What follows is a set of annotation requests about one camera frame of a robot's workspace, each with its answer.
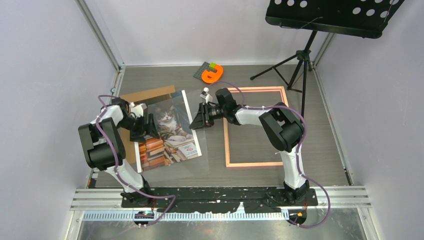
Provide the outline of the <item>pink wooden picture frame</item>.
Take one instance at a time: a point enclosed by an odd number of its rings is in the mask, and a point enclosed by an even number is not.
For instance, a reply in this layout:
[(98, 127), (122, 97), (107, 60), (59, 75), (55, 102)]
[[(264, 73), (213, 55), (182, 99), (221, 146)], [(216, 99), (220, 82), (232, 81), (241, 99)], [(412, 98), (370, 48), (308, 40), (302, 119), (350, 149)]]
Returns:
[[(280, 94), (281, 101), (285, 104), (288, 103), (286, 91), (283, 86), (255, 86), (255, 87), (241, 87), (241, 93), (272, 93), (276, 92)], [(268, 162), (243, 162), (243, 163), (231, 163), (230, 155), (230, 140), (229, 140), (229, 129), (228, 121), (223, 119), (223, 133), (224, 133), (224, 149), (225, 149), (225, 166), (227, 168), (257, 168), (257, 167), (279, 167), (283, 166), (283, 162), (279, 161), (268, 161)]]

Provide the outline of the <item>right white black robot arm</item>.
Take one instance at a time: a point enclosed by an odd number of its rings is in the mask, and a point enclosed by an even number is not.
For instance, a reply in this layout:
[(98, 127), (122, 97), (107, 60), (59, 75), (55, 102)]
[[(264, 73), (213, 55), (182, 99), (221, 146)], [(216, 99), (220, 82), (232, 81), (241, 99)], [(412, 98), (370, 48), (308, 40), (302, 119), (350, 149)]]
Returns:
[(228, 88), (215, 92), (217, 101), (212, 102), (209, 89), (201, 91), (202, 102), (189, 127), (192, 130), (212, 127), (217, 119), (242, 126), (260, 126), (278, 150), (284, 170), (283, 200), (291, 205), (299, 205), (310, 188), (309, 180), (304, 174), (302, 162), (302, 143), (306, 136), (303, 117), (284, 103), (272, 106), (253, 107), (238, 104)]

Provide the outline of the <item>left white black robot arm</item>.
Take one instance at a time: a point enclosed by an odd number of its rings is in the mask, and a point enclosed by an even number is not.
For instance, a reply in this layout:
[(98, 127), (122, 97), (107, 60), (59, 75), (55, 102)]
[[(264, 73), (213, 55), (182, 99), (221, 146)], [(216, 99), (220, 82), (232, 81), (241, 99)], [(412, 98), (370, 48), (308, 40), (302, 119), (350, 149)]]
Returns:
[(148, 113), (145, 103), (128, 102), (116, 96), (110, 104), (101, 104), (95, 120), (78, 127), (85, 161), (90, 168), (114, 177), (123, 187), (124, 200), (148, 207), (153, 202), (153, 193), (145, 178), (128, 163), (119, 129), (128, 130), (133, 142), (145, 142), (146, 136), (159, 139), (154, 116)]

